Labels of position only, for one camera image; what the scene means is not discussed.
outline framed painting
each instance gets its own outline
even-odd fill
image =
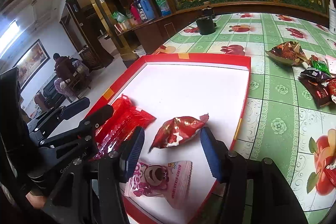
[[[19,69],[18,79],[21,90],[25,88],[35,73],[37,73],[49,59],[49,55],[38,39],[14,65],[14,67]]]

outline metal bolt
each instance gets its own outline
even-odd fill
[[[73,160],[72,163],[73,163],[74,165],[79,165],[79,164],[82,163],[82,159],[81,159],[81,158],[76,158],[76,159]]]
[[[115,157],[118,157],[119,153],[117,151],[111,151],[109,153],[109,157],[110,158],[115,158]]]
[[[232,157],[232,158],[234,158],[234,157],[237,156],[237,152],[236,152],[236,151],[229,151],[227,154],[228,154],[230,157]]]
[[[272,164],[272,163],[273,163],[273,160],[270,159],[270,158],[264,158],[264,162],[265,162],[266,164]]]

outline blue thermos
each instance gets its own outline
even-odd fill
[[[155,18],[154,11],[148,0],[140,1],[143,12],[145,13],[148,20]]]

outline green snack package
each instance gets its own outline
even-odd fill
[[[319,69],[320,71],[330,75],[327,64],[324,61],[319,60],[316,56],[311,56],[310,63],[313,68]]]

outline ceiling light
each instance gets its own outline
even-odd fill
[[[16,21],[10,24],[9,28],[0,37],[0,52],[7,48],[8,44],[14,39],[19,30],[20,28],[16,24]]]

